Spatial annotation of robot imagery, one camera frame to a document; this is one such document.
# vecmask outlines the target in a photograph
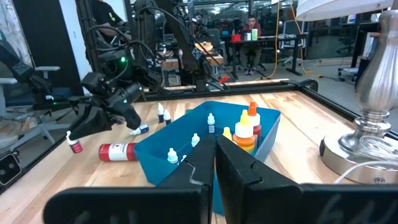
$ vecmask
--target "wooden tabletop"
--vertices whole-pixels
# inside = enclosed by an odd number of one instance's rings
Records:
[[[206,100],[248,105],[254,100],[260,107],[282,112],[277,139],[265,163],[298,183],[332,183],[338,175],[320,160],[318,145],[328,133],[343,134],[352,130],[347,120],[298,91],[197,98],[161,102],[172,119],[194,109]],[[151,186],[138,162],[101,162],[98,148],[104,143],[139,142],[163,127],[158,124],[158,102],[135,103],[147,134],[129,135],[125,125],[80,140],[84,151],[73,154],[63,142],[29,173],[0,195],[0,223],[42,223],[42,210],[55,193],[78,186]],[[212,223],[225,223],[213,215]]]

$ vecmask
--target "red object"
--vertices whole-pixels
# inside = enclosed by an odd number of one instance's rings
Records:
[[[256,23],[253,27],[253,29],[257,29],[257,36],[261,37],[261,27],[260,24]],[[251,30],[249,27],[249,24],[246,24],[246,26],[243,27],[243,30]]]
[[[257,125],[253,128],[253,135],[256,137],[256,146],[260,146],[260,138],[261,138],[261,124]]]
[[[250,117],[257,116],[257,105],[254,101],[250,102],[249,109],[248,109],[248,115]],[[257,141],[256,144],[258,147],[260,145],[260,138],[261,138],[261,124],[255,126],[253,128],[253,135],[256,136],[256,141]]]
[[[98,150],[101,161],[137,161],[134,146],[137,143],[102,144]]]
[[[69,147],[72,150],[72,152],[75,154],[81,153],[83,151],[83,147],[81,146],[79,141],[72,145],[69,145]]]
[[[229,80],[229,77],[228,76],[224,76],[222,79],[220,79],[218,81],[218,83],[223,84],[224,82],[227,82],[228,80]]]
[[[239,42],[239,41],[241,41],[241,36],[239,34],[232,35],[231,41],[232,42]]]

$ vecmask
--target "orange bottle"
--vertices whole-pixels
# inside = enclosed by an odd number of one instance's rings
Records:
[[[250,123],[247,110],[242,111],[241,120],[235,125],[235,134],[232,139],[250,154],[256,149],[256,137],[253,135],[253,125]]]
[[[249,111],[248,111],[250,123],[253,125],[253,134],[256,137],[256,145],[257,147],[260,145],[261,138],[261,117],[257,113],[257,106],[254,101],[250,102]]]

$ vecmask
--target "white wall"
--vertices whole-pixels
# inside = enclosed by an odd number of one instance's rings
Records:
[[[124,0],[104,0],[104,2],[108,3],[112,6],[113,11],[124,21],[127,20],[126,10],[124,9]]]
[[[68,35],[72,45],[73,54],[75,56],[80,80],[82,80],[88,72],[91,72],[91,66],[86,59],[86,46],[77,17],[76,2],[72,0],[59,1],[62,8],[63,18],[67,25]]]

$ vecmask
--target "red cylindrical can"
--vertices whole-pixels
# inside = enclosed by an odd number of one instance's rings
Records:
[[[104,162],[110,161],[137,161],[134,146],[136,143],[102,144],[98,156]]]

